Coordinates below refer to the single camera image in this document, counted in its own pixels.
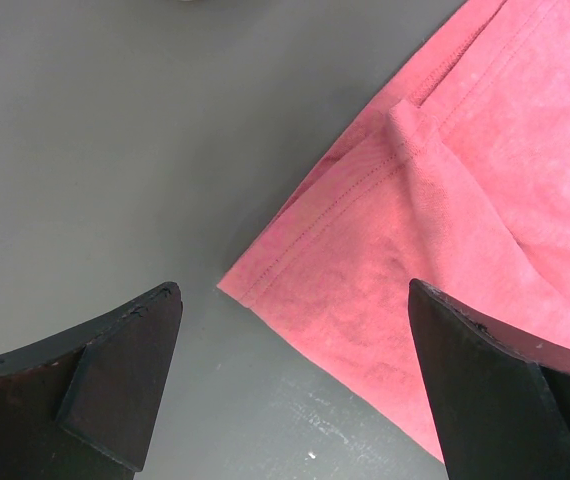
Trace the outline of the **salmon pink t-shirt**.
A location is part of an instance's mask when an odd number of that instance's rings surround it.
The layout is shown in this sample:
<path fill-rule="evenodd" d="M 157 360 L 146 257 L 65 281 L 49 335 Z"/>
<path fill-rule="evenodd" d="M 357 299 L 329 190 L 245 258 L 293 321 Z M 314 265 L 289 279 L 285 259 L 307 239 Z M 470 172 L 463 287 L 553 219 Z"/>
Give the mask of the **salmon pink t-shirt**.
<path fill-rule="evenodd" d="M 418 278 L 570 348 L 570 1 L 468 1 L 220 281 L 439 456 Z"/>

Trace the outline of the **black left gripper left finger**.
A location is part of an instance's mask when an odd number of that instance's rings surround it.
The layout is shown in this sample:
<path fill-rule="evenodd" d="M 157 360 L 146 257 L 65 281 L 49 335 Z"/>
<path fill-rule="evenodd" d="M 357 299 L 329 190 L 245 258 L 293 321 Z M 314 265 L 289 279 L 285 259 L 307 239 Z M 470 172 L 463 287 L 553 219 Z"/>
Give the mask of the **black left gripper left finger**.
<path fill-rule="evenodd" d="M 165 282 L 0 354 L 0 479 L 131 479 L 144 468 L 183 313 Z"/>

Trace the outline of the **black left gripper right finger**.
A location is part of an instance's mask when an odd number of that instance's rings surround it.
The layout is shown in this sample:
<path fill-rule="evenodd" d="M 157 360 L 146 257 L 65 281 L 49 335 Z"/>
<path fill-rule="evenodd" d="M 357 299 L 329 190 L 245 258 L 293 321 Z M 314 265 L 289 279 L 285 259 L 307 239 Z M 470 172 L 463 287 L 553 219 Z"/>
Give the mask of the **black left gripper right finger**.
<path fill-rule="evenodd" d="M 418 279 L 408 313 L 448 477 L 570 479 L 570 349 Z"/>

